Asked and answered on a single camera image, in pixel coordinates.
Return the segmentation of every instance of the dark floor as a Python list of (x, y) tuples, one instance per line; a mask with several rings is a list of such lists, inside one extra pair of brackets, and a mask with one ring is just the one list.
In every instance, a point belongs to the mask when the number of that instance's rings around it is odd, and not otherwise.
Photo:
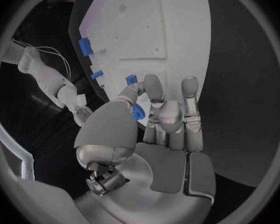
[[(35, 46), (58, 48), (71, 64), (74, 74), (72, 82), (79, 91), (86, 93), (89, 107), (95, 110), (103, 102), (95, 95), (73, 52), (68, 37), (71, 9), (71, 3), (48, 5), (44, 2), (27, 18), (15, 37)], [(50, 55), (44, 55), (42, 59), (64, 74), (65, 69), (61, 60)], [(87, 190), (85, 184), (87, 172), (77, 163), (73, 149), (74, 138), (79, 128), (73, 121), (71, 113), (57, 109), (40, 92), (32, 77), (18, 72), (15, 66), (9, 64), (2, 64), (0, 71), (0, 120), (11, 135), (33, 154), (37, 180), (61, 187), (73, 198)], [(207, 224), (217, 223), (227, 216), (254, 190), (220, 175), (216, 175), (216, 182), (216, 202), (206, 220)], [(8, 212), (8, 216), (12, 216), (14, 222), (24, 223), (1, 190), (0, 210)], [(8, 216), (1, 215), (0, 221), (4, 223), (8, 220)], [(265, 223), (272, 216), (280, 217), (280, 190), (253, 223)]]

